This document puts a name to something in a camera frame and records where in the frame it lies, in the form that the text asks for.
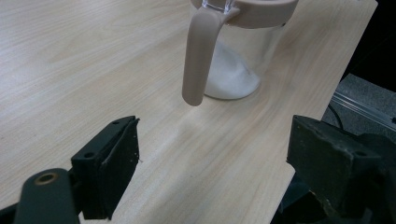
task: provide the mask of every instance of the screw hole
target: screw hole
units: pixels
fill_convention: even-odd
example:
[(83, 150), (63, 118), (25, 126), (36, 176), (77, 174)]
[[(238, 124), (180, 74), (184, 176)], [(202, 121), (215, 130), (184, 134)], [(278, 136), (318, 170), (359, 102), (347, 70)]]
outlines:
[(362, 151), (356, 151), (356, 155), (358, 155), (358, 156), (367, 156), (367, 154), (362, 152)]
[(95, 154), (93, 152), (87, 152), (84, 154), (84, 158), (92, 158)]
[(36, 185), (47, 185), (53, 182), (58, 177), (55, 173), (46, 173), (35, 179)]

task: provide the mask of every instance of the beige handle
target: beige handle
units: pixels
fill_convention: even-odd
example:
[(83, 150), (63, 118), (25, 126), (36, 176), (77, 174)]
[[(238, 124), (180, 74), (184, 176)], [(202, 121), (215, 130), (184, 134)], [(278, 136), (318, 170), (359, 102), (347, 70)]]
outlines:
[(187, 104), (201, 104), (219, 31), (224, 22), (238, 13), (237, 8), (223, 14), (200, 7), (193, 15), (187, 37), (182, 87), (182, 96)]

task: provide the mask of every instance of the wooden table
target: wooden table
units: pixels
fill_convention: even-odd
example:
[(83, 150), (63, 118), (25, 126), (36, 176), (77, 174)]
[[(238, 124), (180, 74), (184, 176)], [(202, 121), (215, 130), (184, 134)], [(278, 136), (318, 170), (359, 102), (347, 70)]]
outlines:
[(136, 115), (142, 162), (112, 223), (269, 223), (293, 175), (292, 115), (321, 118), (375, 7), (301, 0), (259, 90), (192, 107), (187, 0), (1, 1), (0, 206)]

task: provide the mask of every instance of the cable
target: cable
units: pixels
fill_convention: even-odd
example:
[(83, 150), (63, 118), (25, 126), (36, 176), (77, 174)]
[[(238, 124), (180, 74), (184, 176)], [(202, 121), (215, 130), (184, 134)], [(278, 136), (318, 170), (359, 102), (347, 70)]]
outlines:
[(338, 127), (341, 130), (344, 130), (343, 122), (341, 121), (340, 116), (338, 116), (338, 113), (335, 111), (335, 109), (330, 104), (328, 105), (328, 107), (332, 111), (332, 113), (334, 114), (335, 118), (337, 119)]

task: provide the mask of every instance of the white pitcher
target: white pitcher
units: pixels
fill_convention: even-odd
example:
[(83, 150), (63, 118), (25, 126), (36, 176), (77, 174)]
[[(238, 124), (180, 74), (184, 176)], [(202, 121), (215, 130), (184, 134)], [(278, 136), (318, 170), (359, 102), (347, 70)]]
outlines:
[(204, 94), (234, 100), (253, 93), (297, 2), (191, 0), (184, 100), (199, 105)]

